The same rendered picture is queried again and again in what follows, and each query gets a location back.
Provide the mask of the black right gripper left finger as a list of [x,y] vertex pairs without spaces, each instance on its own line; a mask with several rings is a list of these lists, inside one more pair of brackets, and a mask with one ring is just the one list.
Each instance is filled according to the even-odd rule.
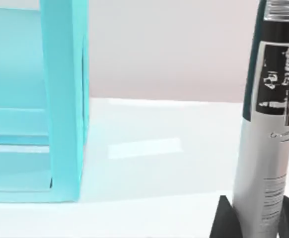
[[238,218],[225,195],[219,197],[209,238],[238,238]]

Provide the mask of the black and silver book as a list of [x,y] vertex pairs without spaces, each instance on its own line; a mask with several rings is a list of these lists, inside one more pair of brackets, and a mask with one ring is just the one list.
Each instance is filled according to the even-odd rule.
[[289,164],[289,0],[259,0],[232,206],[243,238],[277,238]]

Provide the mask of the light blue rack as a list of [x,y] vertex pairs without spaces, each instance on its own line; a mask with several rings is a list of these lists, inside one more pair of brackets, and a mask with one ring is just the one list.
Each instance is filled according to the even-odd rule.
[[0,7],[0,203],[77,201],[89,127],[88,0]]

